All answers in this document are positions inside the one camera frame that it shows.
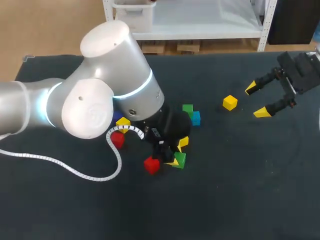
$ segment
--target blue cube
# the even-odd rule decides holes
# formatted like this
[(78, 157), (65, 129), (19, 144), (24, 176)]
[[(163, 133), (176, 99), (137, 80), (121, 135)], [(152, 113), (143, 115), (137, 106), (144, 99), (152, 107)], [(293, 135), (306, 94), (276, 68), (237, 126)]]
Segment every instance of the blue cube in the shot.
[(192, 126), (200, 126), (201, 117), (199, 111), (194, 111), (191, 118)]
[(113, 112), (113, 117), (112, 117), (112, 122), (117, 122), (120, 118), (122, 118), (124, 115), (120, 111), (114, 111)]

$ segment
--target red cube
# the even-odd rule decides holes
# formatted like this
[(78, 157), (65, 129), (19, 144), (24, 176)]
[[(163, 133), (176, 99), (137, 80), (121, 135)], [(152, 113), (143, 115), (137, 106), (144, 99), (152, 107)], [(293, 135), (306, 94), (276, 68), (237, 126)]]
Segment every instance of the red cube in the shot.
[(145, 170), (151, 175), (154, 175), (160, 169), (160, 161), (153, 159), (151, 156), (143, 162)]
[(111, 141), (117, 149), (121, 149), (125, 142), (125, 135), (122, 132), (115, 131), (111, 134)]

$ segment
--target cube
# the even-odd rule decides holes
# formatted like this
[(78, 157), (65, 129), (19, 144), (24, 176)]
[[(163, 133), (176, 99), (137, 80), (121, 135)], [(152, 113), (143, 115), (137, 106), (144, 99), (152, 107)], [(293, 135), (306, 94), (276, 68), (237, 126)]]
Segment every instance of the cube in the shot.
[(110, 139), (117, 149), (121, 149), (125, 142), (125, 135), (121, 132), (115, 131), (111, 134)]
[(193, 116), (191, 118), (192, 126), (200, 126), (201, 117), (199, 111), (194, 111)]
[[(122, 125), (131, 125), (130, 121), (128, 119), (126, 119), (124, 116), (122, 118), (120, 118), (118, 121), (116, 121), (115, 125), (117, 126), (122, 126)], [(125, 134), (126, 132), (128, 132), (128, 129), (119, 129), (120, 132), (122, 132), (123, 134)]]
[(151, 156), (144, 160), (143, 165), (145, 170), (151, 175), (154, 175), (160, 169), (159, 160), (153, 159)]
[(171, 166), (179, 166), (179, 163), (177, 159), (175, 158), (173, 162), (166, 162), (165, 164), (171, 165)]
[(120, 111), (114, 111), (113, 112), (113, 117), (112, 120), (115, 122), (117, 122), (119, 119), (121, 119), (124, 115), (120, 112)]
[(194, 106), (192, 104), (182, 105), (182, 110), (187, 112), (189, 114), (190, 118), (192, 118), (192, 115), (194, 114)]
[(187, 146), (188, 144), (189, 144), (189, 137), (188, 136), (186, 136), (185, 138), (180, 139), (180, 141), (179, 141), (179, 146), (181, 148)]
[(174, 153), (175, 159), (178, 161), (179, 165), (178, 166), (172, 166), (174, 168), (178, 169), (184, 169), (185, 163), (186, 163), (186, 154), (183, 152), (175, 152)]
[(178, 149), (179, 149), (180, 153), (182, 153), (180, 143), (179, 143), (179, 145), (178, 145)]
[(224, 106), (226, 109), (231, 111), (232, 109), (234, 109), (237, 106), (237, 103), (238, 103), (238, 99), (229, 95), (225, 99), (223, 99), (222, 106)]

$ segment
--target black cabinet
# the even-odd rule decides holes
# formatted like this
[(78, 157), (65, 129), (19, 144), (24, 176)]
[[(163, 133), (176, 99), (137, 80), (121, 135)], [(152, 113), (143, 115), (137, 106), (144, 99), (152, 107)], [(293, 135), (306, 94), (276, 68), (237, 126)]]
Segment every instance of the black cabinet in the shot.
[(268, 42), (309, 44), (319, 20), (320, 0), (278, 0)]

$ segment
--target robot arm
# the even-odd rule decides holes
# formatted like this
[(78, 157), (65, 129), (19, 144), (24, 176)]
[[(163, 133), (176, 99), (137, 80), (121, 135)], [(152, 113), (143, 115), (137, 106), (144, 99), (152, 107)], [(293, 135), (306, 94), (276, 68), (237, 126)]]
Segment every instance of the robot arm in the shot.
[(83, 38), (80, 49), (84, 60), (66, 80), (2, 83), (0, 135), (47, 126), (82, 139), (96, 138), (112, 121), (114, 101), (153, 144), (154, 158), (173, 161), (191, 121), (187, 113), (172, 111), (165, 103), (129, 27), (117, 20), (102, 23)]

